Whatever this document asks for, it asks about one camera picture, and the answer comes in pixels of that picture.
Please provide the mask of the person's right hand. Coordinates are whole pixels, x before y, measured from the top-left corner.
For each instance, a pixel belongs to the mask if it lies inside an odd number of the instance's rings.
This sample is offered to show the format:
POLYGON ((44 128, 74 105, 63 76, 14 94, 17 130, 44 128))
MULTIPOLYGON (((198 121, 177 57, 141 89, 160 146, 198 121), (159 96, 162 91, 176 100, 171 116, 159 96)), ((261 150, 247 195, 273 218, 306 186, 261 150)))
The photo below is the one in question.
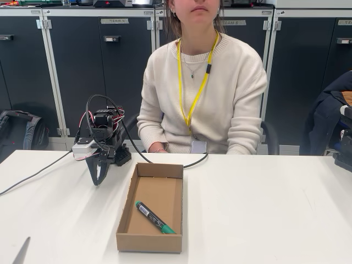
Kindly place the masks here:
POLYGON ((148 153, 167 153, 166 144, 162 142, 154 142, 149 147, 148 153))

